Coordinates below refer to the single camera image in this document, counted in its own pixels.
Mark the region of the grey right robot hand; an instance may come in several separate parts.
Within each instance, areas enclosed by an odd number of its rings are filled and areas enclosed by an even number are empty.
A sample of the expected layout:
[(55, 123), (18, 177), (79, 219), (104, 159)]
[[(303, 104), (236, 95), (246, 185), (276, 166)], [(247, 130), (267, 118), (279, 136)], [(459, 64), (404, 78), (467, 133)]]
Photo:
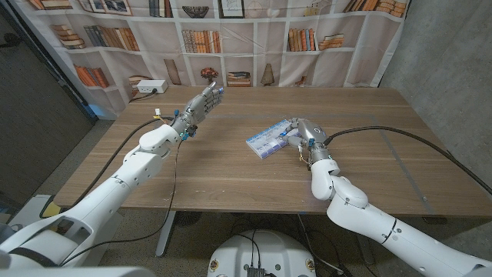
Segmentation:
[(291, 118), (289, 122), (279, 138), (299, 151), (302, 162), (313, 165), (320, 160), (332, 159), (322, 127), (305, 118)]

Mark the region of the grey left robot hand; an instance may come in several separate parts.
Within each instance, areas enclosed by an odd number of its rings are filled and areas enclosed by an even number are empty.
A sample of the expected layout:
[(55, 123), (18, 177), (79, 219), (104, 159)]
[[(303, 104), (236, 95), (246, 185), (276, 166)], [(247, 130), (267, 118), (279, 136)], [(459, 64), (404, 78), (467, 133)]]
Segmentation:
[(216, 82), (212, 82), (187, 103), (171, 127), (181, 137), (186, 134), (192, 136), (198, 128), (197, 125), (203, 122), (206, 115), (221, 103), (223, 96), (224, 88), (216, 88)]

